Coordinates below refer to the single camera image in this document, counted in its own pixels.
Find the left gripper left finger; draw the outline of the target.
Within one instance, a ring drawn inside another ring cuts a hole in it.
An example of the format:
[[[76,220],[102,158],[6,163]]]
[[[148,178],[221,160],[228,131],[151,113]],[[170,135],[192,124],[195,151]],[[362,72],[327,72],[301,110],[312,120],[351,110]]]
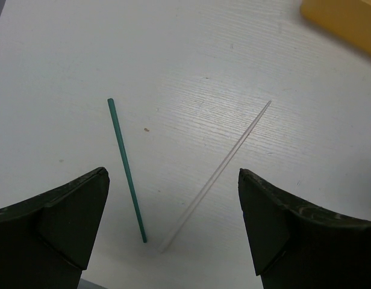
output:
[[[0,288],[78,288],[108,197],[98,167],[0,209]]]

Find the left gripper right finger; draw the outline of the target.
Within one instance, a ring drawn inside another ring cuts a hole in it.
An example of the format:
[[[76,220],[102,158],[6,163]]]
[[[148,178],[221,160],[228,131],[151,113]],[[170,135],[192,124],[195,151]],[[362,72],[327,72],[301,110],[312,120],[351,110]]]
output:
[[[371,221],[336,213],[248,169],[238,196],[264,288],[371,288]]]

